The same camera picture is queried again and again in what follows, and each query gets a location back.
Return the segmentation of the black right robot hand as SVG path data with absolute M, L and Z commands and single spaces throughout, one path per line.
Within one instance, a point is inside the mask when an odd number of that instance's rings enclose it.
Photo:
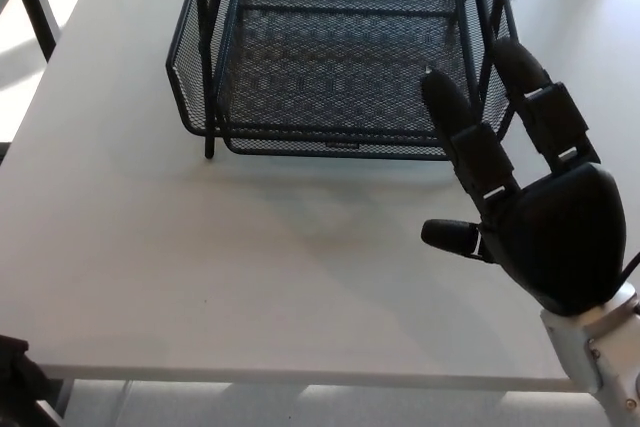
M 421 238 L 434 248 L 498 264 L 552 313 L 582 314 L 609 301 L 632 272 L 624 260 L 619 190 L 566 86 L 515 40 L 498 40 L 492 54 L 508 104 L 549 173 L 520 186 L 494 130 L 473 117 L 446 74 L 429 70 L 421 82 L 423 103 L 480 219 L 431 219 Z

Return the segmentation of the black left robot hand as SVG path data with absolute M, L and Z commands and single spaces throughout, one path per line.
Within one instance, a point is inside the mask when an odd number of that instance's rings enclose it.
M 56 426 L 39 405 L 51 393 L 51 383 L 26 354 L 27 341 L 1 336 L 1 425 Z

